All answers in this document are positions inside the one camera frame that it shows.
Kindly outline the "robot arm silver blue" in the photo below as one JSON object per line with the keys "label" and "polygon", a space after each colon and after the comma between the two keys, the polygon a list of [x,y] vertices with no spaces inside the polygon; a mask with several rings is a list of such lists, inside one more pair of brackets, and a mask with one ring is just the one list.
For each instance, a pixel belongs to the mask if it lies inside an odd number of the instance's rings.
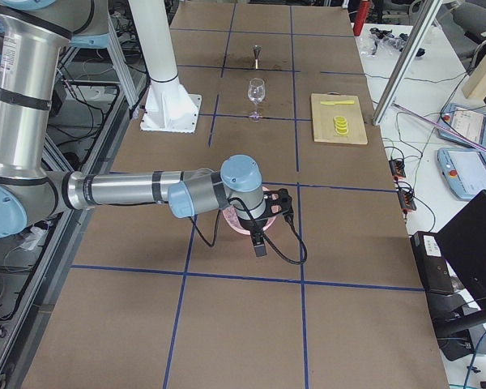
{"label": "robot arm silver blue", "polygon": [[257,163],[229,157],[217,171],[86,175],[41,166],[58,58],[68,45],[106,46],[105,1],[0,1],[0,238],[64,212],[100,205],[166,204],[177,218],[233,207],[259,233],[272,216]]}

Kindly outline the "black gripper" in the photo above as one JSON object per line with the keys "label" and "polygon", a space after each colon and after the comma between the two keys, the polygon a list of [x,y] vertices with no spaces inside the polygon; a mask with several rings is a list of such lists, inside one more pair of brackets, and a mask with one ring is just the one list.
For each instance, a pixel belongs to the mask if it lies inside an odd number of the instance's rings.
{"label": "black gripper", "polygon": [[264,235],[265,231],[271,227],[273,224],[273,219],[262,219],[262,220],[246,220],[240,217],[237,218],[237,227],[239,228],[240,233],[245,235],[250,235],[255,239],[260,239],[262,241],[265,240]]}

